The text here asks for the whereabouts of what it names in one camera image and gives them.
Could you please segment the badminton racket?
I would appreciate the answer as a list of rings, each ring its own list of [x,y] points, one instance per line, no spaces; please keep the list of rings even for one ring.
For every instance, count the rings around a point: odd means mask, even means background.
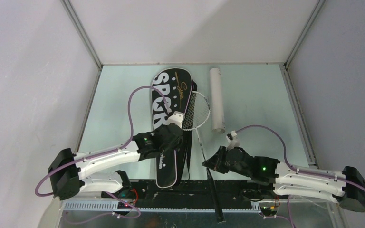
[[[191,92],[190,100],[188,103],[187,110],[184,115],[184,123],[182,129],[184,131],[194,131],[197,135],[199,147],[202,153],[202,157],[205,158],[204,148],[202,140],[199,134],[199,128],[203,126],[209,119],[211,114],[211,108],[208,99],[197,91]],[[220,201],[217,195],[215,181],[209,170],[206,168],[207,182],[209,185],[210,195],[212,198],[214,211],[216,214],[216,221],[218,224],[226,222]]]

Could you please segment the white shuttlecock tube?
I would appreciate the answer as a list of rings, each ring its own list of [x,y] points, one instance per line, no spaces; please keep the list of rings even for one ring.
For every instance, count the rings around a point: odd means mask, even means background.
[[[212,68],[210,69],[209,73],[211,87],[212,130],[215,133],[222,134],[225,132],[225,121],[221,86],[221,71],[219,68]]]

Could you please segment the black sport racket bag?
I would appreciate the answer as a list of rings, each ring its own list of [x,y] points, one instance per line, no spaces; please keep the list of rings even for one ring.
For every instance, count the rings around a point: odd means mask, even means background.
[[[191,92],[197,89],[190,72],[183,68],[168,68],[152,80],[151,92],[153,128],[166,123],[169,107],[172,112],[186,113]],[[183,142],[175,152],[167,152],[156,158],[155,183],[162,190],[177,188],[183,176],[184,167],[189,167],[192,149],[192,132],[183,132]]]

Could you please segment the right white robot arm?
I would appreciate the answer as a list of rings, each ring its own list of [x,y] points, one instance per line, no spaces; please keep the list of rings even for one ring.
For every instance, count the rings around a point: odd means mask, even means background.
[[[289,167],[284,162],[251,156],[243,148],[220,146],[202,165],[219,173],[234,172],[258,184],[258,194],[265,199],[274,194],[296,195],[327,200],[353,212],[365,212],[365,180],[357,168],[341,171]]]

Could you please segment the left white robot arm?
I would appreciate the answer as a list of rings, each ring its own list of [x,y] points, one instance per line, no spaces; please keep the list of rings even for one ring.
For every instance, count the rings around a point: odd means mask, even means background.
[[[182,129],[171,123],[162,124],[152,132],[139,133],[127,146],[106,155],[75,154],[70,148],[63,149],[48,168],[53,196],[67,200],[82,192],[106,191],[125,198],[131,192],[126,172],[104,175],[102,171],[175,152],[182,141]]]

